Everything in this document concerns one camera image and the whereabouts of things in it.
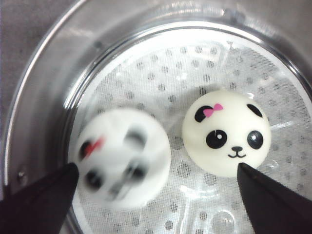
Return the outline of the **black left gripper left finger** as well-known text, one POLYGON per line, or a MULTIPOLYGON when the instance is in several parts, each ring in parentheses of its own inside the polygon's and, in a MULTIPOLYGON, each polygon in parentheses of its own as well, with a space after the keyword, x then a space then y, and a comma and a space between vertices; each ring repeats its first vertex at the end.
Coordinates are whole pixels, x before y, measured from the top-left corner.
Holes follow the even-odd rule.
POLYGON ((68 163, 0 201, 2 234, 58 234, 71 207, 78 168, 68 163))

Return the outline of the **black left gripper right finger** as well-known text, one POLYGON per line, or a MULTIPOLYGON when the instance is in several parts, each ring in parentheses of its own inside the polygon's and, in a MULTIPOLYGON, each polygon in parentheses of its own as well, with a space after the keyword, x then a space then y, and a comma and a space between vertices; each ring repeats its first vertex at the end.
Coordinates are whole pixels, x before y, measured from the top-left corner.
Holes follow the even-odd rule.
POLYGON ((312 201, 264 175, 246 163, 239 163, 237 182, 256 234, 310 234, 312 201))

